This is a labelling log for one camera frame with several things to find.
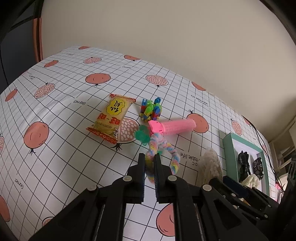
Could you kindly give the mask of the cream knitted scrunchie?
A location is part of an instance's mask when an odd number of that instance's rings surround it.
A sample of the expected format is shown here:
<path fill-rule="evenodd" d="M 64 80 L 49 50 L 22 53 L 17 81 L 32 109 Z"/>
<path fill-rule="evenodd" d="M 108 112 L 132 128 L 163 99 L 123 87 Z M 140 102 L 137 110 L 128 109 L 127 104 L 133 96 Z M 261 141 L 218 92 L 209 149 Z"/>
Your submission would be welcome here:
<path fill-rule="evenodd" d="M 204 184 L 209 184 L 213 178 L 218 178 L 222 181 L 222 168 L 214 149 L 208 148 L 203 156 L 201 156 L 198 161 L 197 172 L 196 186 L 201 187 Z"/>

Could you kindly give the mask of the pastel braided hair scrunchie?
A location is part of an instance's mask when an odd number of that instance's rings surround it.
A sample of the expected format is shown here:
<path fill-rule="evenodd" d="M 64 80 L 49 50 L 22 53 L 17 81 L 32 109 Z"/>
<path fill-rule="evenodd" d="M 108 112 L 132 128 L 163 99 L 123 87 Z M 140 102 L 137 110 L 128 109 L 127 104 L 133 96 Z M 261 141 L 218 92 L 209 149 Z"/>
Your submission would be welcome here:
<path fill-rule="evenodd" d="M 145 173 L 148 180 L 154 184 L 154 157 L 162 151 L 171 154 L 170 169 L 173 175 L 177 174 L 180 167 L 180 155 L 177 150 L 164 138 L 161 133 L 151 135 L 149 149 L 145 153 Z"/>

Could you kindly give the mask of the yellow snack cracker packet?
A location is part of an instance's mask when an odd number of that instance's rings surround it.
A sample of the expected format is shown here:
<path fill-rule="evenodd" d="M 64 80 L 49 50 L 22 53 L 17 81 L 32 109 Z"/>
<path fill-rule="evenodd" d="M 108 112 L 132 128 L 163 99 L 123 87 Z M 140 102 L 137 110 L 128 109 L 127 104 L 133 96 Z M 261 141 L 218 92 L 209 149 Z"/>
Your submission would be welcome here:
<path fill-rule="evenodd" d="M 109 97 L 108 104 L 92 126 L 86 128 L 86 130 L 112 144 L 116 144 L 118 142 L 119 127 L 129 107 L 136 102 L 136 99 L 113 93 Z"/>

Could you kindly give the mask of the green translucent plastic figure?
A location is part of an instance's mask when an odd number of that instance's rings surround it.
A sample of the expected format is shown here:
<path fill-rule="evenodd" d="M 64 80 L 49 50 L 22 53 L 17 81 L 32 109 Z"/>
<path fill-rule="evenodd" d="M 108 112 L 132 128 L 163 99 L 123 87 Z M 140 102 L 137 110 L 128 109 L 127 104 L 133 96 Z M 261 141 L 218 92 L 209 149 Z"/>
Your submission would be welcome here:
<path fill-rule="evenodd" d="M 146 146 L 150 141 L 151 131 L 148 126 L 141 125 L 135 132 L 134 137 L 136 140 L 140 141 L 143 146 Z"/>

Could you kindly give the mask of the pink hair roller clip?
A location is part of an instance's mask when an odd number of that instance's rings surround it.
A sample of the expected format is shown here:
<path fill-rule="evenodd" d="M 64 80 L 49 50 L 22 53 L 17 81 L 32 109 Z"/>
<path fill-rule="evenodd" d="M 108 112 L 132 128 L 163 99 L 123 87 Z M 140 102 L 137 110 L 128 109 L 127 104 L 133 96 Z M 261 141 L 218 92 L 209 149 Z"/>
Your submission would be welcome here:
<path fill-rule="evenodd" d="M 160 133 L 165 136 L 189 132 L 196 127 L 195 121 L 190 118 L 165 122 L 149 120 L 148 124 L 152 133 Z"/>

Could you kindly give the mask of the colourful building block toy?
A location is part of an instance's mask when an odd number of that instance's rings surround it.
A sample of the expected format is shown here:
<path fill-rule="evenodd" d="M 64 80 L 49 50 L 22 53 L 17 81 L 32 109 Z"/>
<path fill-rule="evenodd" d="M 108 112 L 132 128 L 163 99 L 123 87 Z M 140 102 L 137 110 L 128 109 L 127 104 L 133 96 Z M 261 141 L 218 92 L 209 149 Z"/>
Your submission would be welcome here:
<path fill-rule="evenodd" d="M 143 121 L 157 121 L 161 116 L 162 106 L 160 105 L 161 98 L 157 97 L 154 101 L 142 99 L 139 116 Z"/>

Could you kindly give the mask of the black monster figurine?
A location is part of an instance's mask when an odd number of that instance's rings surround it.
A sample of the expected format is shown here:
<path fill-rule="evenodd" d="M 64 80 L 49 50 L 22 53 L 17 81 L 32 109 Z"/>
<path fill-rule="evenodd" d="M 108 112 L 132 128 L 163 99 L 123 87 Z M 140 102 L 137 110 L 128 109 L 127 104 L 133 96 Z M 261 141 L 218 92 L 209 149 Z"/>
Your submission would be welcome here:
<path fill-rule="evenodd" d="M 251 174 L 248 159 L 249 159 L 249 154 L 247 152 L 241 151 L 238 154 L 238 163 L 240 165 L 240 176 L 239 176 L 239 182 L 240 183 L 244 179 L 246 179 L 248 175 Z"/>

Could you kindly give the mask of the black toy car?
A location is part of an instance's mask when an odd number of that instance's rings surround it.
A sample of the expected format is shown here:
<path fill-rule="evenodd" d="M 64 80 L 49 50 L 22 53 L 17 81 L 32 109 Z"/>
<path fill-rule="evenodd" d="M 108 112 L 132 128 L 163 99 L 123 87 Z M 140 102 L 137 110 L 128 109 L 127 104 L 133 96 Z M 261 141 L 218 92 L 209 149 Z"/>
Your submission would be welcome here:
<path fill-rule="evenodd" d="M 253 173 L 260 180 L 264 177 L 263 161 L 261 157 L 255 159 L 252 163 Z"/>

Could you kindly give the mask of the teal white storage box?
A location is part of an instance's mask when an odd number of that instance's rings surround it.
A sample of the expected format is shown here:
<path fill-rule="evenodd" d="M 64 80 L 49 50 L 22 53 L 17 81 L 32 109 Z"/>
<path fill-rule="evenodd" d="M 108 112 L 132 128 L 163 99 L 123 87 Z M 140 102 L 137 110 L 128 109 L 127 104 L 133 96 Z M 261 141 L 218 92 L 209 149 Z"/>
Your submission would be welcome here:
<path fill-rule="evenodd" d="M 240 136 L 229 133 L 223 139 L 227 176 L 242 183 L 252 174 L 259 179 L 257 188 L 270 194 L 263 150 Z"/>

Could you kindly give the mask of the white shelf furniture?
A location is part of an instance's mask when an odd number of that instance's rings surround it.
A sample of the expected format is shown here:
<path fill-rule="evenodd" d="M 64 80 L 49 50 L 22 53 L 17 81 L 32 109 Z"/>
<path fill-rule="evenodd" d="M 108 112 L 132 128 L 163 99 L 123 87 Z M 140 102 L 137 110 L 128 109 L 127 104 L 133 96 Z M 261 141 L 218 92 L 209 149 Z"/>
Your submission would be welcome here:
<path fill-rule="evenodd" d="M 295 118 L 269 143 L 271 165 L 275 173 L 276 182 L 281 183 L 280 176 L 291 162 L 288 157 L 295 151 Z"/>

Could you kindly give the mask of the fruit pattern grid tablecloth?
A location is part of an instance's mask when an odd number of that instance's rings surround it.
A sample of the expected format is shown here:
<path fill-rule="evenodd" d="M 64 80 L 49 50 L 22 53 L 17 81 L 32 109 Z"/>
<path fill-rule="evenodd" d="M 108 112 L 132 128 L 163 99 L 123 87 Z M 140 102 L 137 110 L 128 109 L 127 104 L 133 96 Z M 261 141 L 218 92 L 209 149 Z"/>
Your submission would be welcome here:
<path fill-rule="evenodd" d="M 88 132 L 111 93 L 135 98 L 121 141 Z M 18 240 L 28 240 L 84 189 L 126 175 L 147 146 L 132 134 L 142 124 L 142 99 L 161 98 L 161 121 L 196 118 L 195 131 L 168 136 L 181 156 L 178 176 L 197 182 L 208 148 L 223 173 L 223 138 L 235 133 L 263 149 L 269 196 L 276 196 L 268 141 L 241 114 L 191 80 L 138 57 L 87 46 L 36 63 L 1 91 L 1 216 Z"/>

